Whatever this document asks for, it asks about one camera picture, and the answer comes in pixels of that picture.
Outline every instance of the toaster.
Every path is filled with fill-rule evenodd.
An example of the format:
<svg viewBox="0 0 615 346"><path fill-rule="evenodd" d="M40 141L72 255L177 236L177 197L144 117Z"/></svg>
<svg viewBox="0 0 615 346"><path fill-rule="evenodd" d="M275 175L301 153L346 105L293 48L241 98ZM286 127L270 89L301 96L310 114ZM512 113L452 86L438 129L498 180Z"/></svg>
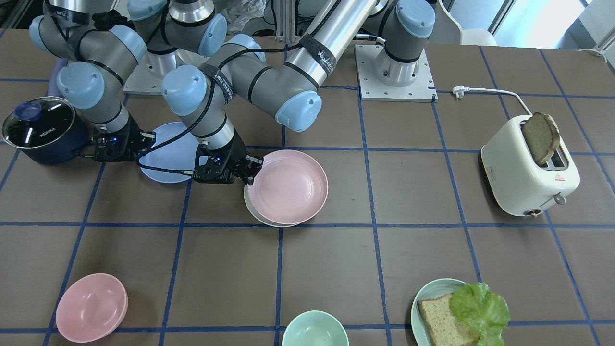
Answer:
<svg viewBox="0 0 615 346"><path fill-rule="evenodd" d="M534 162L521 132L530 118L521 115L508 120L483 146L479 158L499 207L511 215L536 217L555 203L566 203L581 178L561 136L545 165Z"/></svg>

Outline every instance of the lettuce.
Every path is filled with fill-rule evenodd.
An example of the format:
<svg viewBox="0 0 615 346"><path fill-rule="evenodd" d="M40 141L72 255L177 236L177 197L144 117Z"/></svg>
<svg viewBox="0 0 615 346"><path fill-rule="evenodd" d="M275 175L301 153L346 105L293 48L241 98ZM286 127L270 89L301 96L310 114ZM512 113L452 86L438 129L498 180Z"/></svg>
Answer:
<svg viewBox="0 0 615 346"><path fill-rule="evenodd" d="M504 298L484 283L464 284L453 293L449 304L460 321L480 332L477 346L504 346L502 331L510 321Z"/></svg>

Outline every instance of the plastic bag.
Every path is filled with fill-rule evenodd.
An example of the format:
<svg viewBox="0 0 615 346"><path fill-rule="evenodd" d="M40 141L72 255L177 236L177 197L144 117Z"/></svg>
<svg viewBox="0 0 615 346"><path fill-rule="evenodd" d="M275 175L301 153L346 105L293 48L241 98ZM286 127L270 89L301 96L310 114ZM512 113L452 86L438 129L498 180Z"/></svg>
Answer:
<svg viewBox="0 0 615 346"><path fill-rule="evenodd" d="M240 33L245 24L252 18L265 15L266 0L231 0L225 9L220 11L226 21L228 34Z"/></svg>

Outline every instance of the white chair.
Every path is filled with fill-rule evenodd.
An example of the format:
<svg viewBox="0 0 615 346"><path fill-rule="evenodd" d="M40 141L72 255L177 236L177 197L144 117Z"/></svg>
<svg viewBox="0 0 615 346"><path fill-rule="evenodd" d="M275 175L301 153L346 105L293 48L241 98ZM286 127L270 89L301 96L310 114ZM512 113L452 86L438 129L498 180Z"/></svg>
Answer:
<svg viewBox="0 0 615 346"><path fill-rule="evenodd" d="M461 25L446 10L442 0L435 3L434 30L429 43L471 44L475 46L497 46L493 35L484 29L462 29Z"/></svg>

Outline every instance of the toast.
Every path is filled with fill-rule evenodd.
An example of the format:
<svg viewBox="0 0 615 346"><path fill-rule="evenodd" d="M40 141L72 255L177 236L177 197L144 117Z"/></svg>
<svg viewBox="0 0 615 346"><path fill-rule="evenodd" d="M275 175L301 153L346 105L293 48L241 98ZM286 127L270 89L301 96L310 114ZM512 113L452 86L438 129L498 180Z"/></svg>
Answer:
<svg viewBox="0 0 615 346"><path fill-rule="evenodd" d="M551 115L534 113L521 128L532 158L542 166L553 156L560 146L560 131Z"/></svg>
<svg viewBox="0 0 615 346"><path fill-rule="evenodd" d="M429 330L433 346L469 346L478 341L479 331L459 321L448 306L449 293L437 299L419 300L418 308Z"/></svg>

